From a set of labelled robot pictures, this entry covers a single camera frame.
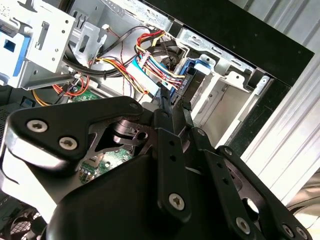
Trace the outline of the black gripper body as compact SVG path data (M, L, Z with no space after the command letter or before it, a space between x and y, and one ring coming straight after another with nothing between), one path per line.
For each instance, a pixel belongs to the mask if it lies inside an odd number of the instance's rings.
M156 164L126 162L73 190L57 205L48 240L233 240L213 184L186 171L191 218L169 219L157 204Z

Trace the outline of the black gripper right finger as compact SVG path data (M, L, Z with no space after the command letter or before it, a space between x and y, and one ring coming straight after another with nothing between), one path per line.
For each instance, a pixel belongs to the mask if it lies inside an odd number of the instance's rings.
M195 127L191 104L174 106L174 130L182 137L187 166L197 169L213 185L227 240L310 240L295 218L253 171L222 145L214 148L208 135Z

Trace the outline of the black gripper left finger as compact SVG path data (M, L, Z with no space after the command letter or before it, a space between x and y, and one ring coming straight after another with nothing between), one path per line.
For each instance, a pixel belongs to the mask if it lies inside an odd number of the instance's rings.
M119 96L13 112L3 134L3 190L50 222L59 202L80 187L82 162L123 145L140 147L156 163L156 206L187 222L191 209L182 144L166 89L154 111Z

